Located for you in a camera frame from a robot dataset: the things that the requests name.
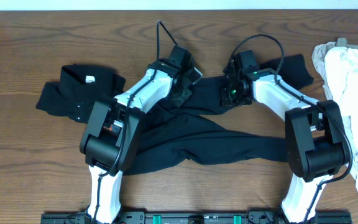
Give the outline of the dark navy leggings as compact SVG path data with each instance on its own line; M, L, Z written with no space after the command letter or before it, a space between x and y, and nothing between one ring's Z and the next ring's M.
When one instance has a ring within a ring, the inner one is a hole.
M249 159L286 162L284 138L227 130L206 119L230 110L221 105L220 87L227 78L202 78L190 86L190 98L179 108L160 100L142 119L139 148L124 175L173 167L188 159L201 165L229 164Z

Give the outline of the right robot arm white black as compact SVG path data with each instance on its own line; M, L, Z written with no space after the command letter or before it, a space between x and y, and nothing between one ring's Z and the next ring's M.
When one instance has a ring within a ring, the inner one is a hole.
M275 223L318 223L316 204L324 187L345 177L352 149L341 112L333 100L320 102L287 84L272 69L225 72L223 105L259 102L285 122L287 161L293 172L288 193Z

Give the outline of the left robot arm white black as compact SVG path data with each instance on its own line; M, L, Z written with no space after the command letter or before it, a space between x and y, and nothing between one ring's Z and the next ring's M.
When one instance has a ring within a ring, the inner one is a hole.
M85 223L114 223L119 219L122 176L139 147L142 118L170 96L181 106L190 96L188 87L202 76L193 60L158 59L148 65L133 87L95 102L80 142L92 180Z

